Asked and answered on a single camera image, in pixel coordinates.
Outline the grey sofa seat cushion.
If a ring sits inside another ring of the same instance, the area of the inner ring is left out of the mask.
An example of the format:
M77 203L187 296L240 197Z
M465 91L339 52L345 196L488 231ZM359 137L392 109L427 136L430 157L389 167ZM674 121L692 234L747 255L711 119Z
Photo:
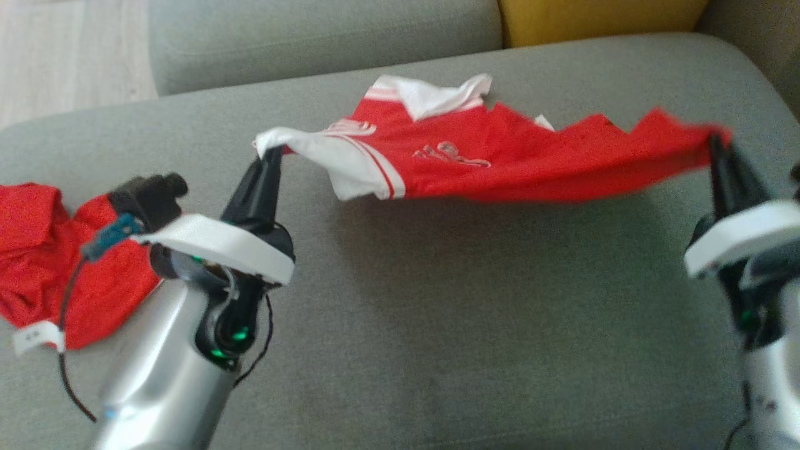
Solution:
M148 0L161 96L500 49L497 0Z

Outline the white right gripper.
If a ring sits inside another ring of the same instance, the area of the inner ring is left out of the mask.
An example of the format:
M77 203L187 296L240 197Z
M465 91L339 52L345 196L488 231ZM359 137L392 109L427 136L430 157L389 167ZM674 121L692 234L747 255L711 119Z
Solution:
M714 218L720 221L684 254L694 279L800 239L800 202L769 201L751 167L720 134L709 137L709 157Z

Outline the yellow sofa back cushion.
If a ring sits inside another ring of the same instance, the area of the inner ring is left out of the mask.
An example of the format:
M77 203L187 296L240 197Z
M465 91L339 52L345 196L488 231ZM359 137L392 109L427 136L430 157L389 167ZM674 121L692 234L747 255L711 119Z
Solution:
M504 46L692 31L710 0L497 0Z

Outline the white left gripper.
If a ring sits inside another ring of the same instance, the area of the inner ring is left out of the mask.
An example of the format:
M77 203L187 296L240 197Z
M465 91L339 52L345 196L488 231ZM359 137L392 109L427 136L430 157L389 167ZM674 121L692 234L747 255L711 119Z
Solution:
M248 231L231 224L274 224L282 179L283 146L255 157L240 180L220 219L184 214L149 234L133 234L137 243L157 243L240 273L259 276L269 284L288 285L295 264L291 257Z

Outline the red shorts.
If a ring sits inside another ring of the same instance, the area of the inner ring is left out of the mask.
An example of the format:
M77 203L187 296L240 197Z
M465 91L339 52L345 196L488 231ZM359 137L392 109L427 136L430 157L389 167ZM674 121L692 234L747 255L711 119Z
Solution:
M58 322L80 248L116 218L106 196L69 214L56 187L0 185L0 316L15 328ZM112 336L157 286L146 248L125 241L86 263L69 297L66 345Z

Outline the large grey sofa chaise seat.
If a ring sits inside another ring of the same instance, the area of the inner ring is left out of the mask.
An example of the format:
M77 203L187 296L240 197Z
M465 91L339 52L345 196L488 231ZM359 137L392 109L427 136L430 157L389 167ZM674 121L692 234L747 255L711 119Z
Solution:
M74 208L137 174L186 178L217 216L272 126L317 131L383 73L454 86L562 128L654 106L734 132L775 196L794 191L800 122L745 54L700 34L601 38L172 95L0 132L0 183L46 183ZM720 450L743 416L740 342L716 282L683 252L711 210L706 172L569 206L340 202L283 164L291 284L269 352L229 399L212 450Z

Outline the grey sofa side rest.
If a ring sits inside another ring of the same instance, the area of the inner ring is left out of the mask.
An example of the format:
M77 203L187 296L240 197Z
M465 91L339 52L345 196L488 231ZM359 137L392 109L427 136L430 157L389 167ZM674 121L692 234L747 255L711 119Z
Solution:
M709 0L696 31L737 46L800 120L800 0Z

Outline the red shirt with white sleeves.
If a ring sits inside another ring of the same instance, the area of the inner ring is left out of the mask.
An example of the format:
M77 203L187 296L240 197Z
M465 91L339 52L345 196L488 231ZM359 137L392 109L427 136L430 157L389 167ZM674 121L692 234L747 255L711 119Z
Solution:
M458 197L579 203L651 187L711 162L711 140L731 131L686 124L660 109L623 131L603 114L561 130L509 106L485 105L488 74L460 86L382 75L354 112L325 130L276 126L258 156L282 148L329 174L342 201Z

